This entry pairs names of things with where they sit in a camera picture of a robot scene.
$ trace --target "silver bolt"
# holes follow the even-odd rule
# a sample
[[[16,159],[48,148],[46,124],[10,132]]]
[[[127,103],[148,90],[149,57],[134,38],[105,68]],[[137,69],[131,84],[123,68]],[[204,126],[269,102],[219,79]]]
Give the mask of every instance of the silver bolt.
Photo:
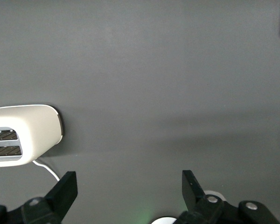
[[[34,205],[36,205],[36,204],[38,204],[39,203],[39,200],[38,199],[33,199],[31,202],[29,202],[29,205],[30,206],[34,206]]]
[[[251,209],[251,210],[257,210],[258,209],[257,205],[252,203],[252,202],[246,203],[246,207]]]
[[[211,203],[217,203],[218,202],[218,199],[216,199],[214,196],[207,197],[207,200]]]

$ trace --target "gray table surface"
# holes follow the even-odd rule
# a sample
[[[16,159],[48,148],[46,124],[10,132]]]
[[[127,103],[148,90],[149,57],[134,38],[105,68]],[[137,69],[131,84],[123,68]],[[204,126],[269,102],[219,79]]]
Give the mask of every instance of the gray table surface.
[[[77,172],[64,224],[177,216],[183,169],[280,220],[280,0],[0,0],[0,106],[22,104],[63,116],[42,160]],[[0,168],[0,204],[55,183]]]

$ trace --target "cable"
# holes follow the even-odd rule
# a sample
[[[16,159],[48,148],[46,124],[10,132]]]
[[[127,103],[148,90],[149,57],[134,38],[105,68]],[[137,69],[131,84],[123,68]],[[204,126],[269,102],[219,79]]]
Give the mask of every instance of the cable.
[[[44,167],[44,168],[46,168],[47,171],[49,171],[49,172],[55,177],[55,179],[56,179],[57,181],[60,181],[60,178],[57,176],[57,174],[56,174],[53,170],[51,170],[47,165],[44,165],[44,164],[42,164],[42,163],[39,163],[39,162],[37,162],[37,161],[35,161],[35,160],[33,160],[32,162],[33,162],[35,165],[39,166],[39,167]]]

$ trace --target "white round object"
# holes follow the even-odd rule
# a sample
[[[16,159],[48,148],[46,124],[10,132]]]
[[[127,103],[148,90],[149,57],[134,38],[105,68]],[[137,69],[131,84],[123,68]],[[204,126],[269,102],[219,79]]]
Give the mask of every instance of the white round object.
[[[176,218],[172,217],[163,217],[158,218],[157,220],[153,221],[151,224],[173,224],[176,221]]]

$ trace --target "gray background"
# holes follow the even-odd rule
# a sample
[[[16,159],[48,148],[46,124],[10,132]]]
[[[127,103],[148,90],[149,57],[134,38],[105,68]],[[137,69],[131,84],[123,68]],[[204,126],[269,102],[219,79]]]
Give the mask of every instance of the gray background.
[[[0,1],[0,106],[36,103],[65,123],[42,160],[77,172],[64,224],[177,216],[183,169],[280,220],[280,0]],[[0,168],[0,203],[55,183]]]

